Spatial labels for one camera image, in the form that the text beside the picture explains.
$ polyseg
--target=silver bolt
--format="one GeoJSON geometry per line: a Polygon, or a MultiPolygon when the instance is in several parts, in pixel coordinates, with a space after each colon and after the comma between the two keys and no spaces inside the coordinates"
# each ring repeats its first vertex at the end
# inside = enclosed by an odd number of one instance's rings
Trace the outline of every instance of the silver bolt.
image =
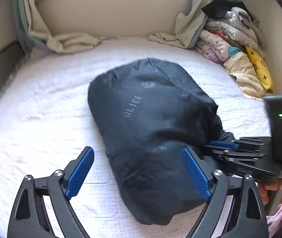
{"type": "Polygon", "coordinates": [[[252,175],[246,175],[246,179],[249,180],[249,181],[252,180],[253,179],[252,175]]]}
{"type": "Polygon", "coordinates": [[[222,175],[222,171],[221,170],[215,170],[214,172],[213,172],[213,174],[215,175],[215,176],[221,176],[222,175]]]}
{"type": "Polygon", "coordinates": [[[31,179],[32,179],[32,176],[29,176],[29,175],[24,176],[24,180],[25,180],[25,181],[29,181],[29,180],[31,180],[31,179]]]}
{"type": "Polygon", "coordinates": [[[54,175],[55,176],[61,176],[61,175],[63,175],[64,174],[64,171],[63,170],[56,170],[55,172],[54,172],[54,175]]]}

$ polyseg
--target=white quilt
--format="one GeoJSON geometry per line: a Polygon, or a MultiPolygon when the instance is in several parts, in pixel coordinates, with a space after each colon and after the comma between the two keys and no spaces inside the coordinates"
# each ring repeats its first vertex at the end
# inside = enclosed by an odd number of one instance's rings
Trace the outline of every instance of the white quilt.
{"type": "MultiPolygon", "coordinates": [[[[95,162],[72,206],[92,238],[183,238],[201,207],[174,216],[167,226],[138,223],[124,205],[105,147],[87,103],[89,83],[99,74],[132,61],[153,57],[180,64],[219,105],[223,128],[235,138],[269,136],[262,102],[246,99],[220,64],[196,51],[142,38],[102,41],[73,55],[34,56],[17,74],[0,101],[0,237],[26,174],[45,177],[64,169],[85,146],[95,162]]],[[[55,235],[63,237],[50,200],[45,200],[55,235]]]]}

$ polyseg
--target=black jacket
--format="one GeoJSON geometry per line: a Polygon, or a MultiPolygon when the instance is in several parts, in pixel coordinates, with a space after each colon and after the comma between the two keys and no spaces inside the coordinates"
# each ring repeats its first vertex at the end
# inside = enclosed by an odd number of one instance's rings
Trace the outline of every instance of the black jacket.
{"type": "Polygon", "coordinates": [[[123,201],[143,224],[166,225],[202,203],[182,164],[224,132],[218,106],[178,64],[145,59],[98,76],[88,103],[123,201]]]}

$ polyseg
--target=yellow cushion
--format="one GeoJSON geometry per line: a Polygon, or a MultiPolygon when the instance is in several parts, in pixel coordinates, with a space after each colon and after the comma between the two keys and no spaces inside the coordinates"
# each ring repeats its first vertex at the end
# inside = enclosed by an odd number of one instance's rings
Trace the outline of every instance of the yellow cushion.
{"type": "Polygon", "coordinates": [[[262,86],[266,90],[274,92],[273,79],[269,72],[269,69],[267,68],[267,65],[265,64],[264,59],[252,48],[246,47],[246,49],[247,49],[248,57],[254,66],[254,69],[258,75],[258,78],[262,86]]]}

